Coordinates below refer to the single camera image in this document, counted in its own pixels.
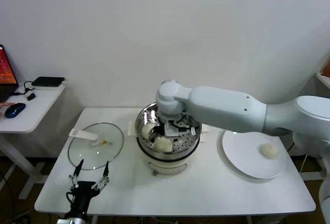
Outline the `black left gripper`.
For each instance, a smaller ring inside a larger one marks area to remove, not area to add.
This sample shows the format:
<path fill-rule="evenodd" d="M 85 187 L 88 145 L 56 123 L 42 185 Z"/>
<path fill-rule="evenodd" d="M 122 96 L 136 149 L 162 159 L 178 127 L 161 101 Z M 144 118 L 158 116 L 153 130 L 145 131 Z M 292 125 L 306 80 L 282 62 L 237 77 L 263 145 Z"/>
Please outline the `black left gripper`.
<path fill-rule="evenodd" d="M 107 161 L 103 176 L 97 182 L 78 181 L 84 159 L 75 167 L 72 175 L 69 175 L 71 189 L 66 193 L 70 204 L 70 210 L 66 215 L 86 215 L 92 198 L 100 194 L 100 190 L 109 183 L 109 161 Z"/>

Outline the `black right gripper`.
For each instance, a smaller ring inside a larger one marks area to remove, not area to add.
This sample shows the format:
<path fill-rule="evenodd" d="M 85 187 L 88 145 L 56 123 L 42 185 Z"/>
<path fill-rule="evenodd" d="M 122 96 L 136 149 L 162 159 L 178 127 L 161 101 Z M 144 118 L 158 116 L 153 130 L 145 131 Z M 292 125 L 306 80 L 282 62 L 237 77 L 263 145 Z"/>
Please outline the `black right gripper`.
<path fill-rule="evenodd" d="M 154 143 L 156 139 L 160 136 L 166 136 L 165 133 L 165 124 L 162 122 L 159 122 L 156 124 L 153 128 L 152 131 L 149 132 L 149 141 L 151 143 Z M 170 140 L 172 144 L 180 144 L 182 141 L 181 136 L 175 136 L 175 137 L 170 137 Z"/>

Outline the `person's hand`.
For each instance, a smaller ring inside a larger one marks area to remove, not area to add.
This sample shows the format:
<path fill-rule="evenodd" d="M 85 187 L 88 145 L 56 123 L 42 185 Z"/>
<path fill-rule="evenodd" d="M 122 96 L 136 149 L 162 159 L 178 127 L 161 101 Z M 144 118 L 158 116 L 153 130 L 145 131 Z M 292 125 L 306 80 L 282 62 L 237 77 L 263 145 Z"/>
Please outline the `person's hand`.
<path fill-rule="evenodd" d="M 4 117 L 5 116 L 5 112 L 6 112 L 6 110 L 10 107 L 10 106 L 12 106 L 12 105 L 14 105 L 15 103 L 11 103 L 11 102 L 1 102 L 0 103 L 0 108 L 1 108 L 1 117 Z"/>

